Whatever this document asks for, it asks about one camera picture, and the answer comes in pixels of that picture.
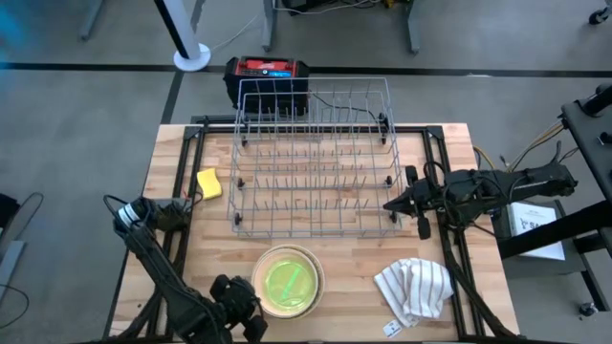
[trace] dish rack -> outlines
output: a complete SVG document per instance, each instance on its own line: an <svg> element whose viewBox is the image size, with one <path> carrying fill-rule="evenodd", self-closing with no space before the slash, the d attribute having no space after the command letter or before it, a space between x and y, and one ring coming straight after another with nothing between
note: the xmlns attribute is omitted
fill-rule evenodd
<svg viewBox="0 0 612 344"><path fill-rule="evenodd" d="M386 79L251 79L239 95L228 206L234 232L271 239L401 230L398 214L383 209L404 190Z"/></svg>

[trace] wooden table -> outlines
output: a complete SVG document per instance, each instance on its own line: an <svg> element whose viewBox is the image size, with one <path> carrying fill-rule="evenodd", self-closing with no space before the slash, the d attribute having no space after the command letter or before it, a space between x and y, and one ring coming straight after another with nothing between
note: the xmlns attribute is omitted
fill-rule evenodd
<svg viewBox="0 0 612 344"><path fill-rule="evenodd" d="M475 168L467 124L453 123L442 126L451 168ZM160 127L143 196L152 199L171 197L184 129L183 125ZM230 221L226 218L231 145L231 134L206 135L200 169L217 169L224 194L220 198L202 202L194 209L183 275L186 283L209 296L208 288L218 274L250 278L255 262L270 247L288 243L301 245L311 250L323 265L327 280L323 298L318 307L303 319L277 320L267 317L270 327L264 340L387 340L383 326L394 319L394 315L378 291L373 276L400 258L419 257L444 264L435 217L429 217L432 235L431 239L425 241L419 240L416 221L409 217L404 219L401 234L392 238L239 239L231 231ZM401 165L422 166L426 161L420 136L398 134L398 147ZM193 154L194 149L191 147L190 155ZM185 189L192 158L187 161ZM479 219L478 224L492 228L490 220L485 217ZM518 333L512 300L494 238L479 230L468 230L466 236L478 292L504 325ZM146 271L130 253L120 281L110 334L120 333L129 325L153 289L153 282ZM468 333L473 333L468 298L462 290L461 293ZM161 318L160 323L161 329L164 319ZM234 329L235 340L244 340L242 331L240 326ZM439 319L422 321L415 328L404 329L392 340L456 338L451 304L448 300Z"/></svg>

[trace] gray floor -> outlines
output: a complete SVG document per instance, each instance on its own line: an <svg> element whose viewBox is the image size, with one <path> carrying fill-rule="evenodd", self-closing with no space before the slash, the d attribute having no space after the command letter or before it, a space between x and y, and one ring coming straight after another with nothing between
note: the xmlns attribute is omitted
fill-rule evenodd
<svg viewBox="0 0 612 344"><path fill-rule="evenodd" d="M191 12L196 1L186 1ZM427 0L420 7L423 44L406 53L401 8L344 10L290 18L279 14L269 55L301 58L316 66L612 70L612 24L584 25L598 0ZM214 46L260 11L252 0L208 0L198 36ZM92 39L77 31L86 2L0 2L16 15L25 37L0 47L10 62L169 64L174 51L148 0L107 0ZM261 55L261 23L227 47L212 64L234 55ZM143 178L173 73L42 72L0 70L0 192L23 200L33 191L45 203L24 232L28 242L11 283L31 299L26 315L0 330L7 343L69 343L99 338L119 276L123 246L112 232L101 196L126 199L142 191ZM586 97L595 78L388 76L398 122L467 122L474 144L499 163L513 157L549 123L560 105ZM233 114L222 76L185 75L172 123L191 116ZM575 146L560 136L563 150ZM524 166L553 155L552 144L534 151ZM567 162L579 180L566 211L602 198L584 160ZM589 256L612 299L610 257ZM612 315L580 320L589 300L578 274L514 279L509 276L519 326L531 338L604 343ZM23 307L8 294L0 324Z"/></svg>

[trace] black metal table frame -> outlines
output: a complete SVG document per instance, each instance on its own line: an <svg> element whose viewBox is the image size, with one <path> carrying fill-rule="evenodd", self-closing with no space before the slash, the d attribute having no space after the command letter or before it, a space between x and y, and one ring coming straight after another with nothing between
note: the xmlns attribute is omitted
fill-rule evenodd
<svg viewBox="0 0 612 344"><path fill-rule="evenodd" d="M194 117L191 119L191 123L201 124L201 126L193 125L193 126L188 126L185 128L184 135L183 135L183 143L181 146L181 153L179 157L179 163L177 166L177 173L176 173L174 187L172 191L172 197L173 198L181 197L181 190L182 190L182 185L184 181L184 174L185 174L185 169L186 169L186 161L187 161L189 146L193 140L197 140L195 155L193 158L191 175L189 179L189 188L187 191L187 196L193 202L195 200L195 195L196 195L196 185L197 185L196 174L198 172L198 169L202 161L202 156L204 152L204 141L205 141L206 134L233 134L234 127L232 126L232 124L235 123L235 117L233 116L219 116L219 117L212 117L212 118ZM371 128L369 128L368 126L362 126L360 127L359 130L366 131L367 129L371 129ZM397 134L421 135L423 138L423 143L424 143L424 148L425 148L426 161L435 161L434 153L433 153L433 145L432 145L432 141L435 140L435 142L437 143L438 149L439 149L439 155L440 155L439 163L441 163L444 166L443 172L447 173L450 171L450 162L448 159L448 152L447 152L447 147L446 147L446 142L445 142L445 137L444 137L444 130L442 126L439 126L439 125L433 125L433 126L396 125L395 132ZM435 182L438 182L435 170L433 170L435 168L433 167L433 164L428 164L427 168L430 168L429 175L433 177ZM438 216L439 224L442 223L443 214L438 213L437 216ZM180 276L183 275L184 268L185 268L186 248L187 248L187 243L188 243L188 238L189 238L190 222L191 222L191 219L189 219L189 224L187 225L185 230L180 233L178 249L176 252L175 259L173 260L173 265L175 266L175 269L177 270L177 273ZM440 238L441 238L443 247L450 247L452 243L450 242L448 231L446 229L443 229L442 226L439 226L439 231L440 231ZM172 247L172 242L175 239L174 238L175 234L176 233L166 233L165 234L163 250L168 255L170 252L170 248ZM474 286L475 284L474 284L473 272L471 269L468 244L467 244L466 237L463 234L463 232L455 233L455 244L458 246L461 268L465 274L465 277ZM445 258L445 264L448 264L448 257L446 254L444 258ZM154 291L153 296L147 302L147 303L149 302L153 303L154 311L150 314L150 317L146 319L147 329L145 331L145 336L132 337L132 338L109 337L111 325L113 322L113 316L114 316L117 302L119 299L120 286L121 286L121 282L123 279L126 261L127 261L127 251L125 252L125 257L123 259L123 265L122 265L121 272L120 272L120 279L118 280L118 283L117 283L115 295L113 298L113 303L111 305L111 310L109 312L109 316L107 319L104 336L101 342L120 344L120 343L144 343L144 342L155 343L155 342L172 341L173 333L167 324L165 327L164 334L157 334L158 321L159 321L159 315L160 315L160 306L162 304L162 298L159 292L157 291L157 289ZM497 343L497 342L499 343L509 342L510 343L510 342L515 341L515 339L511 339L511 338L486 337L482 316L479 314L478 310L476 309L476 307L471 301L470 301L470 310L471 310L472 320L474 324L475 334L467 334L466 322L465 322L464 315L463 315L463 308L461 305L460 295L458 292L459 290L457 287L457 281L455 280L455 278L452 278L450 282L451 282L453 289L455 290L455 293L451 296L451 304L452 304L452 313L453 313L455 328L457 330L458 341L462 341L462 340L473 341L475 339L478 339L478 342L491 342L491 343Z"/></svg>

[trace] white towel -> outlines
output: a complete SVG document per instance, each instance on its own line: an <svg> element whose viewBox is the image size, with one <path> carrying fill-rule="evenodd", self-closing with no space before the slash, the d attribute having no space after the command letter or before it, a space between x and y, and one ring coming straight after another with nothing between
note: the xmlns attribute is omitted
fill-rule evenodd
<svg viewBox="0 0 612 344"><path fill-rule="evenodd" d="M438 318L453 291L447 268L424 259L400 259L374 276L395 316L406 327Z"/></svg>

